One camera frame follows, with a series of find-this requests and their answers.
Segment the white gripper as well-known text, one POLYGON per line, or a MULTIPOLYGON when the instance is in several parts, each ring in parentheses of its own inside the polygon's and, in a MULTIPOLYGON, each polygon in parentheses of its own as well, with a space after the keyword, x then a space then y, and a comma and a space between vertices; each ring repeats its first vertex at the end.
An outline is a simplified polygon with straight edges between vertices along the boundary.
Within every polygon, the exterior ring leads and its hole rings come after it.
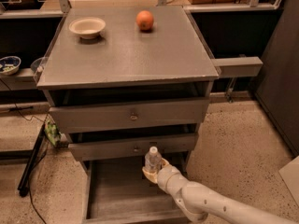
POLYGON ((162 169, 159 173, 149 172, 145 167, 142 168, 144 176, 167 194, 178 194, 187 183, 187 178, 180 170, 170 165, 169 161, 162 158, 162 169))

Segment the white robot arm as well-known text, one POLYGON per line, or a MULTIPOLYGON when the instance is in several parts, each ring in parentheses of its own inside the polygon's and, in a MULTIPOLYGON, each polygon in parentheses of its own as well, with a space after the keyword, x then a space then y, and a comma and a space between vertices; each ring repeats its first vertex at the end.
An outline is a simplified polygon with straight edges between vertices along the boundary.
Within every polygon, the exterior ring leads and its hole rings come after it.
POLYGON ((220 217, 230 224, 298 224, 222 196, 200 183, 190 181, 165 159, 145 159, 142 171, 149 181, 157 184, 173 198, 193 224, 205 221, 208 214, 220 217))

